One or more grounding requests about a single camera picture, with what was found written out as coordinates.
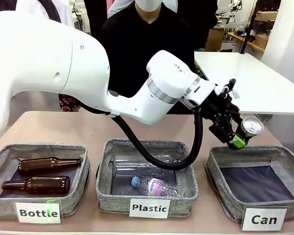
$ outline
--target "face mask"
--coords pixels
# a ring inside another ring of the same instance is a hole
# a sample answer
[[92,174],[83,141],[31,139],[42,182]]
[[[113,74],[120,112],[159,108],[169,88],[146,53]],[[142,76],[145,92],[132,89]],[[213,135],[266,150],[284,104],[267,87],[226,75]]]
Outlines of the face mask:
[[135,0],[140,9],[152,12],[158,9],[163,0]]

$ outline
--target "neck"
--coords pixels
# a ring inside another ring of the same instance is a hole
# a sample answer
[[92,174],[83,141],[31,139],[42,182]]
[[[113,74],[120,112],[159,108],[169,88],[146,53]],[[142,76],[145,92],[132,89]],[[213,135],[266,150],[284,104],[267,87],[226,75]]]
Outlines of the neck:
[[161,5],[155,10],[155,11],[152,11],[152,12],[146,12],[144,10],[142,10],[138,5],[137,3],[135,3],[135,9],[138,13],[138,15],[144,20],[146,21],[148,24],[151,24],[152,22],[154,22],[159,14],[160,14],[160,10],[161,10]]

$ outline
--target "pink bottle label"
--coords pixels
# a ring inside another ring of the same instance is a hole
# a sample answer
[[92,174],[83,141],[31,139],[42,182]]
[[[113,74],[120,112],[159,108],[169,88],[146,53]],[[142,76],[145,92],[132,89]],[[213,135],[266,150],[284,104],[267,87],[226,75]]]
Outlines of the pink bottle label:
[[148,196],[160,196],[161,190],[160,185],[163,183],[162,180],[151,179],[148,183]]

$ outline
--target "plastic sign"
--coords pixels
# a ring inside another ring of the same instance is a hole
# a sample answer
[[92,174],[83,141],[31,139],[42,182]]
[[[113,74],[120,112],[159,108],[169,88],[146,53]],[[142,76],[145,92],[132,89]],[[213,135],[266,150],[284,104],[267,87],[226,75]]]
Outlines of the plastic sign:
[[170,200],[132,198],[129,216],[166,219],[168,218],[169,208]]
[[280,231],[287,208],[246,208],[243,231]]
[[20,223],[60,224],[58,203],[15,203]]

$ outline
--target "bottle neck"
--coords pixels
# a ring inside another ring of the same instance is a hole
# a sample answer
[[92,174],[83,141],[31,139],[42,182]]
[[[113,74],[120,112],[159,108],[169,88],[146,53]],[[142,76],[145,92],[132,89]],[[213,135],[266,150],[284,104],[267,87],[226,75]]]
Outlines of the bottle neck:
[[26,180],[5,181],[2,183],[3,190],[19,190],[24,191]]
[[57,166],[79,166],[81,164],[80,159],[59,159]]

